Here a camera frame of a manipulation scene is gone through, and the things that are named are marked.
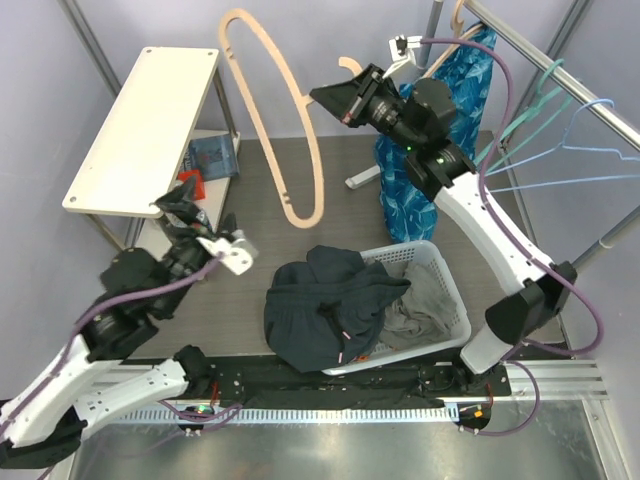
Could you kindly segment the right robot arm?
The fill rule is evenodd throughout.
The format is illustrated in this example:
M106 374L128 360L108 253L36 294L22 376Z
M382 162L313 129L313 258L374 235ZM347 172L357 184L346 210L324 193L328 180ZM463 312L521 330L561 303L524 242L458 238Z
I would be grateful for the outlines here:
M575 268L540 252L480 186L473 162L450 137L456 107L444 82L420 79L402 97L381 68L369 65L310 97L347 127L370 125L405 148L411 184L454 220L496 275L505 296L486 310L484 326L460 352L463 363L451 371L457 391L477 393L487 370L560 313Z

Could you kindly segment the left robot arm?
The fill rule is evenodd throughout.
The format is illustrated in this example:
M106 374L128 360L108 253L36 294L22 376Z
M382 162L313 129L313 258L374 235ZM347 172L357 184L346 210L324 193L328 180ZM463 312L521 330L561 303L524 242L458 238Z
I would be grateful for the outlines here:
M191 195L184 183L155 200L169 249L159 258L140 247L119 252L100 275L103 294L65 346L20 395L2 401L3 469L50 469L115 418L152 401L211 391L213 369L193 345L139 377L89 390L153 338L157 322L174 317L194 283L219 263L242 260L232 252L245 239L235 215L212 225Z

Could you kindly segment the dark navy shorts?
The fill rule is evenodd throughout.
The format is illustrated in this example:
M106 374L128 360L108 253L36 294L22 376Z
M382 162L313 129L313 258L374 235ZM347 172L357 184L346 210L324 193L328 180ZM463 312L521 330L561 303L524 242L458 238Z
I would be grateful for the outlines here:
M410 286L357 251L318 245L305 260L274 273L264 307L265 340L301 373L346 365L371 352L385 309Z

